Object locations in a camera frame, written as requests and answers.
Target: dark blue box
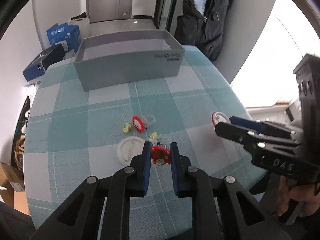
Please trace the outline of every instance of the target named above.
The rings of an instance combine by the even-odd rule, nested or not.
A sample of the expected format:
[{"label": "dark blue box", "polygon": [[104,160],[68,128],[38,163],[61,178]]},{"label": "dark blue box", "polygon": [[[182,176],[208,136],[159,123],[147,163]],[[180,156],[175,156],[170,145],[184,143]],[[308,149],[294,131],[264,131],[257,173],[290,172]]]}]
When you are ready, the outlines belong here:
[{"label": "dark blue box", "polygon": [[25,79],[29,82],[44,75],[48,67],[63,60],[65,54],[62,44],[45,49],[22,72]]},{"label": "dark blue box", "polygon": [[47,36],[51,46],[62,44],[64,51],[72,54],[76,54],[81,43],[78,25],[64,23],[53,26],[47,30]]}]

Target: cardboard box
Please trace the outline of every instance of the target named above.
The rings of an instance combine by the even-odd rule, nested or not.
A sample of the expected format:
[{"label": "cardboard box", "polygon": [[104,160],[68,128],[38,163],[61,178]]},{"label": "cardboard box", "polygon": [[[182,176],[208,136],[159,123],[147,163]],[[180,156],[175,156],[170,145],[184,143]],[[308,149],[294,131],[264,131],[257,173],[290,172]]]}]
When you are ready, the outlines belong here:
[{"label": "cardboard box", "polygon": [[2,170],[2,174],[6,176],[6,179],[15,191],[25,191],[23,171],[20,171],[5,163],[0,163],[0,170]]},{"label": "cardboard box", "polygon": [[26,192],[16,192],[14,191],[13,207],[14,209],[30,216],[30,211],[27,203]]},{"label": "cardboard box", "polygon": [[64,51],[71,54],[76,54],[81,43],[79,26],[68,23],[51,27],[47,36],[51,46],[62,44]]},{"label": "cardboard box", "polygon": [[7,179],[7,176],[4,174],[4,171],[0,168],[0,185],[6,189],[0,189],[0,195],[8,206],[13,208],[13,188],[10,182]]},{"label": "cardboard box", "polygon": [[29,82],[44,75],[48,67],[63,60],[65,54],[62,44],[45,49],[22,72],[25,79]]},{"label": "cardboard box", "polygon": [[108,33],[83,39],[74,65],[84,91],[176,76],[184,48],[163,30]]}]

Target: black jacket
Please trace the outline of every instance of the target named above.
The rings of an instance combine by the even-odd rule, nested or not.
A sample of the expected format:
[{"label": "black jacket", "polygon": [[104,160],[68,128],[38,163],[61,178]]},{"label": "black jacket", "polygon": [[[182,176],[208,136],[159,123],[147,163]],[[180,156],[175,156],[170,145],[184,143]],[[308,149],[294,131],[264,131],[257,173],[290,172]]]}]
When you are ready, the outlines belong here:
[{"label": "black jacket", "polygon": [[183,0],[183,15],[177,17],[175,39],[183,45],[198,47],[206,57],[217,59],[221,47],[226,13],[232,0],[207,0],[204,15],[194,0]]}]

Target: checkered tablecloth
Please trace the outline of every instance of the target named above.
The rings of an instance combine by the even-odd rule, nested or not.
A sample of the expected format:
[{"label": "checkered tablecloth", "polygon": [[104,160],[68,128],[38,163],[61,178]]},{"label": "checkered tablecloth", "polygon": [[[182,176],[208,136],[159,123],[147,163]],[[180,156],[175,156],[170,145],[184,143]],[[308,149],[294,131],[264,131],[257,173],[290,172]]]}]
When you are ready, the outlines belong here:
[{"label": "checkered tablecloth", "polygon": [[[88,176],[104,178],[123,168],[116,157],[127,136],[149,134],[177,142],[182,155],[209,175],[233,175],[246,189],[265,173],[241,145],[214,132],[211,115],[247,117],[212,63],[185,46],[177,77],[84,92],[72,60],[49,67],[33,103],[25,141],[24,179],[36,228]],[[124,134],[133,115],[151,114],[147,132]],[[191,228],[191,199],[175,197],[169,165],[152,165],[147,196],[130,203],[130,239],[167,239]]]}]

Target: white bottle cap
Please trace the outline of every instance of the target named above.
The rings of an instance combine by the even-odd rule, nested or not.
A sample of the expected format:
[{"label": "white bottle cap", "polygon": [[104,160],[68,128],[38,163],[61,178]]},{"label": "white bottle cap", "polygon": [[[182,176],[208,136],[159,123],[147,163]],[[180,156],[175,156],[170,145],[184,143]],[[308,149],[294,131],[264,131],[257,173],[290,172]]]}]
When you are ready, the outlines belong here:
[{"label": "white bottle cap", "polygon": [[226,122],[226,123],[231,123],[229,120],[229,117],[227,117],[224,113],[222,112],[214,112],[211,116],[212,123],[214,126],[217,125],[217,123],[220,122]]},{"label": "white bottle cap", "polygon": [[130,136],[123,139],[117,149],[118,160],[124,166],[129,166],[132,158],[142,153],[144,143],[145,140],[138,136]]}]

